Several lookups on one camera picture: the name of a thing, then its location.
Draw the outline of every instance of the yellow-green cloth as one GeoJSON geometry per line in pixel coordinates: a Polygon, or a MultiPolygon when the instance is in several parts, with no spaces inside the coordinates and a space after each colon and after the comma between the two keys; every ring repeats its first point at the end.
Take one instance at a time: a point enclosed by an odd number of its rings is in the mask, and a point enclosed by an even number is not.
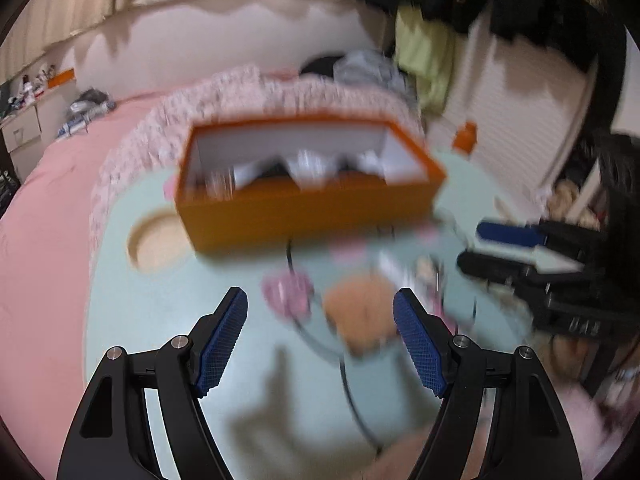
{"type": "Polygon", "coordinates": [[[453,73],[456,33],[438,20],[426,22],[419,7],[400,6],[396,16],[396,63],[415,77],[422,110],[441,114],[453,73]]]}

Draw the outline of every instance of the small orange box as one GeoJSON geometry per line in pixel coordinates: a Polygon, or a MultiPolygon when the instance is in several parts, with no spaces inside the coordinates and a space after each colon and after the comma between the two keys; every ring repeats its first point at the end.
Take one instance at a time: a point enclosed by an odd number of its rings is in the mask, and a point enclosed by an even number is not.
{"type": "Polygon", "coordinates": [[[67,81],[71,81],[76,77],[76,71],[71,68],[69,70],[65,70],[64,72],[60,72],[58,75],[53,76],[51,79],[47,81],[47,87],[49,89],[55,88],[56,86],[60,86],[67,81]]]}
{"type": "Polygon", "coordinates": [[[393,121],[329,114],[260,116],[192,127],[175,204],[194,249],[207,253],[361,226],[419,221],[429,215],[445,178],[445,171],[393,121]],[[257,182],[250,190],[239,190],[229,200],[190,188],[194,167],[204,166],[204,155],[230,166],[243,162],[243,157],[244,162],[255,159],[256,153],[276,153],[278,142],[290,152],[320,149],[325,153],[343,153],[345,146],[356,153],[386,142],[395,153],[404,150],[420,175],[388,184],[381,178],[352,174],[320,189],[304,190],[276,177],[257,182]]]}

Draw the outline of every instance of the dresser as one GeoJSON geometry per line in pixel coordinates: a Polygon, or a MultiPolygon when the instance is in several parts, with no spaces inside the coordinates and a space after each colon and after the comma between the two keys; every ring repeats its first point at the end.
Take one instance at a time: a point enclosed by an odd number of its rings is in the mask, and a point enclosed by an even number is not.
{"type": "Polygon", "coordinates": [[[66,122],[69,105],[79,97],[75,80],[47,90],[37,101],[1,124],[6,150],[24,183],[66,122]]]}

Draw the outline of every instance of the open box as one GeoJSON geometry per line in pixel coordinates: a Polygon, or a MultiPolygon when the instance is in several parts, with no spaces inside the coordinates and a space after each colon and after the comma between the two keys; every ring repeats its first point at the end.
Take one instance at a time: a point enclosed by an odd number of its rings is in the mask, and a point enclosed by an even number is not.
{"type": "Polygon", "coordinates": [[[227,250],[361,226],[419,221],[446,178],[444,170],[392,121],[327,114],[260,116],[192,127],[176,208],[197,252],[227,250]],[[374,152],[384,179],[347,173],[322,187],[291,179],[260,180],[219,200],[200,176],[274,156],[310,150],[324,156],[374,152]]]}

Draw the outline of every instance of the drawer handle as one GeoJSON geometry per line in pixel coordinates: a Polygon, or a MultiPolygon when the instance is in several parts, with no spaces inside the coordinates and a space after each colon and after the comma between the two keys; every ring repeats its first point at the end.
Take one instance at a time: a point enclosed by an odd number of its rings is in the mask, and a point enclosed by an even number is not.
{"type": "Polygon", "coordinates": [[[14,131],[14,139],[18,145],[22,144],[22,140],[24,139],[24,128],[18,128],[14,131]]]}

